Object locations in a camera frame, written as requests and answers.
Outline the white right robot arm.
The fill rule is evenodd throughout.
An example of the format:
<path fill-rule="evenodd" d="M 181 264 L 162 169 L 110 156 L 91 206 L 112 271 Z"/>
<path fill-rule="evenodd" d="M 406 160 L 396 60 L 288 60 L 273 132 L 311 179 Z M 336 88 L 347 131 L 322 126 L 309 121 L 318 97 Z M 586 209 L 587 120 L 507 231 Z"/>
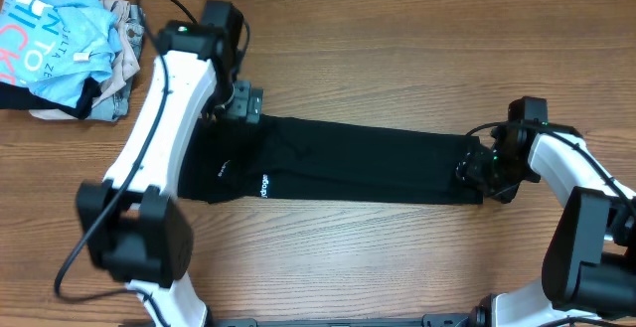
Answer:
<path fill-rule="evenodd" d="M 524 181 L 545 181 L 562 207 L 539 279 L 490 295 L 467 326 L 616 326 L 635 314 L 635 192 L 595 159 L 573 127 L 551 123 L 543 98 L 510 103 L 488 124 L 491 147 L 469 151 L 458 180 L 509 203 Z"/>

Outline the black t-shirt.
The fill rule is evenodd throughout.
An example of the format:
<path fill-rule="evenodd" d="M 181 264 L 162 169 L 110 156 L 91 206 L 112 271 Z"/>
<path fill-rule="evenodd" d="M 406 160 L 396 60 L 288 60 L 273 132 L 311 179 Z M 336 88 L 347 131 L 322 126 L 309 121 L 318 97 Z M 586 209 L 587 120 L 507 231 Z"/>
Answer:
<path fill-rule="evenodd" d="M 209 204 L 263 199 L 479 205 L 482 193 L 456 178 L 476 137 L 293 117 L 200 123 L 178 185 Z"/>

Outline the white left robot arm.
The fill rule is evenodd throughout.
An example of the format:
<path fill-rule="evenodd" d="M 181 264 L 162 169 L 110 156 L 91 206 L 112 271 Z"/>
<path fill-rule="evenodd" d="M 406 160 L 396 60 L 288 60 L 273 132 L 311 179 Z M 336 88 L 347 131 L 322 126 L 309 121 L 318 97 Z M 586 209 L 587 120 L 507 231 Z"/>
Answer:
<path fill-rule="evenodd" d="M 261 89 L 237 78 L 248 31 L 242 12 L 226 1 L 207 2 L 198 23 L 169 22 L 122 151 L 101 183 L 83 183 L 77 193 L 78 247 L 137 296 L 154 326 L 214 323 L 188 274 L 194 233 L 176 200 L 197 124 L 260 119 Z"/>

